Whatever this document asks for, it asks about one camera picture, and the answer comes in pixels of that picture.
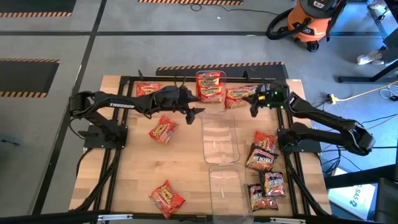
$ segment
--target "yellow black hazard tape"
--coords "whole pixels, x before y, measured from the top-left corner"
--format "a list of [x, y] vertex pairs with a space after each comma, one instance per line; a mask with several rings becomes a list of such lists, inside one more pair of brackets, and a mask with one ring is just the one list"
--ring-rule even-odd
[[45, 98], [47, 93], [39, 92], [16, 92], [16, 91], [0, 91], [0, 97], [30, 97], [30, 98]]
[[180, 4], [219, 4], [230, 6], [242, 6], [243, 1], [220, 1], [220, 0], [138, 0], [138, 2], [146, 3], [180, 3]]
[[55, 62], [60, 63], [58, 59], [37, 59], [37, 58], [0, 58], [0, 61], [7, 62]]
[[71, 12], [0, 12], [0, 17], [68, 17]]
[[188, 66], [171, 66], [159, 67], [157, 71], [161, 70], [183, 70], [183, 69], [202, 69], [202, 68], [229, 68], [229, 67], [245, 67], [245, 66], [266, 66], [266, 65], [284, 65], [284, 62], [254, 62], [254, 63], [228, 63], [218, 65], [188, 65]]

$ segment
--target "gray floor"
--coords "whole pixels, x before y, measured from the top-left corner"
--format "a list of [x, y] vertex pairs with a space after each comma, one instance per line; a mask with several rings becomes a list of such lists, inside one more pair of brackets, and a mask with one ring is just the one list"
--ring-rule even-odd
[[[291, 1], [247, 0], [245, 8], [282, 12]], [[40, 19], [0, 19], [0, 30], [91, 30], [99, 0], [79, 0], [71, 18], [49, 22]], [[216, 6], [193, 12], [189, 6], [176, 4], [138, 4], [130, 0], [108, 1], [100, 30], [238, 30], [264, 31], [273, 17], [251, 12], [225, 12]], [[347, 14], [335, 30], [354, 31], [357, 27]], [[372, 20], [359, 31], [377, 31]], [[0, 134], [22, 141], [22, 146], [1, 145], [0, 148], [0, 216], [25, 215], [32, 208], [39, 182], [45, 172], [53, 141], [67, 98], [74, 84], [87, 37], [0, 37], [0, 57], [59, 58], [60, 67], [48, 97], [44, 99], [0, 98]], [[265, 37], [237, 36], [135, 36], [97, 37], [81, 85], [81, 90], [96, 91], [103, 75], [154, 75], [157, 67], [208, 63], [283, 61], [290, 78], [303, 80], [307, 100], [321, 101], [326, 93], [344, 98], [377, 87], [377, 85], [338, 84], [336, 76], [373, 76], [384, 67], [356, 65], [355, 58], [382, 46], [379, 37], [334, 37], [321, 42], [317, 53], [307, 52], [290, 40], [271, 41]], [[366, 121], [394, 112], [392, 102], [370, 93], [357, 99], [327, 105], [331, 113]], [[75, 129], [87, 123], [77, 121]], [[397, 120], [371, 130], [377, 146], [397, 143]], [[68, 210], [75, 183], [76, 162], [82, 141], [68, 132], [55, 175], [43, 209], [44, 213]], [[344, 154], [362, 169], [392, 164], [396, 152], [379, 149], [366, 157]], [[336, 157], [325, 153], [324, 159]], [[348, 161], [341, 167], [355, 171]]]

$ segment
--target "shop vacuum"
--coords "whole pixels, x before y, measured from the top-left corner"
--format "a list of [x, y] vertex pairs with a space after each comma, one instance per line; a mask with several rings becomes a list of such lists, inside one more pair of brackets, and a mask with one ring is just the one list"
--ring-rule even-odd
[[[347, 0], [297, 0], [294, 8], [278, 15], [269, 24], [267, 37], [270, 40], [293, 37], [295, 42], [306, 43], [310, 52], [316, 52], [320, 39], [326, 36], [329, 41], [330, 31], [346, 5]], [[275, 25], [286, 17], [287, 27], [273, 32]]]

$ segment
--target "transparent plastic bin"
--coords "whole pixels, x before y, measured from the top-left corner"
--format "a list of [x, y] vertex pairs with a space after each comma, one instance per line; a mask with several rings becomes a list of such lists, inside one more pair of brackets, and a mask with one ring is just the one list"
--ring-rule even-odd
[[238, 162], [235, 117], [224, 113], [206, 113], [201, 116], [203, 157], [209, 164]]
[[226, 74], [224, 71], [219, 70], [201, 70], [196, 73], [196, 75], [201, 75], [210, 72], [220, 72], [220, 85], [223, 86], [223, 101], [217, 103], [203, 103], [197, 102], [197, 108], [206, 108], [206, 112], [211, 113], [219, 113], [225, 110], [224, 101], [225, 101], [225, 94], [226, 94]]
[[212, 165], [209, 169], [211, 208], [214, 223], [250, 224], [246, 169], [239, 163]]

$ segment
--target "wooden tabletop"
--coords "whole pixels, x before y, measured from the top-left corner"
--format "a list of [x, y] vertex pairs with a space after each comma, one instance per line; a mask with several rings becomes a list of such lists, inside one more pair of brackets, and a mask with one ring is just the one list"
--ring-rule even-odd
[[[120, 76], [104, 76], [100, 90], [107, 93], [118, 92]], [[162, 86], [174, 83], [159, 82]], [[287, 80], [290, 90], [304, 97], [302, 82], [300, 80]], [[137, 82], [134, 82], [133, 96], [136, 94]], [[242, 86], [242, 83], [227, 83], [228, 88]], [[195, 83], [185, 83], [192, 92], [196, 93]], [[203, 107], [201, 103], [192, 106]], [[207, 107], [209, 111], [219, 111], [223, 104]], [[111, 118], [113, 109], [103, 108], [99, 112]], [[178, 129], [167, 145], [154, 141], [148, 135], [154, 128], [159, 118], [165, 114], [179, 124]], [[278, 120], [276, 110], [260, 109], [256, 118], [252, 118], [249, 108], [227, 110], [226, 116], [234, 116], [236, 139], [240, 154], [239, 163], [244, 164], [249, 154], [250, 145], [256, 130], [263, 133], [276, 134]], [[307, 126], [311, 126], [308, 119], [295, 119]], [[121, 159], [114, 189], [112, 212], [126, 213], [160, 213], [160, 210], [149, 200], [148, 195], [169, 180], [171, 186], [186, 200], [178, 214], [211, 215], [211, 195], [209, 168], [212, 166], [204, 160], [202, 123], [197, 116], [192, 125], [187, 125], [185, 115], [180, 113], [162, 112], [153, 114], [152, 119], [131, 110], [127, 119], [129, 132], [126, 147], [122, 150]], [[89, 195], [97, 184], [103, 161], [104, 149], [93, 149], [81, 162], [79, 174], [73, 191], [70, 208], [76, 208]], [[305, 183], [315, 200], [327, 212], [331, 212], [328, 201], [323, 174], [318, 158], [312, 153], [300, 153]], [[280, 156], [273, 168], [284, 174], [286, 197], [277, 198], [279, 210], [258, 210], [255, 216], [291, 216], [289, 186], [287, 184], [286, 169], [283, 157]], [[259, 183], [256, 171], [245, 168], [246, 182]], [[298, 209], [303, 213], [302, 200], [299, 188], [295, 185]], [[100, 208], [104, 207], [106, 190], [104, 190]], [[241, 205], [230, 203], [227, 210], [233, 211]]]

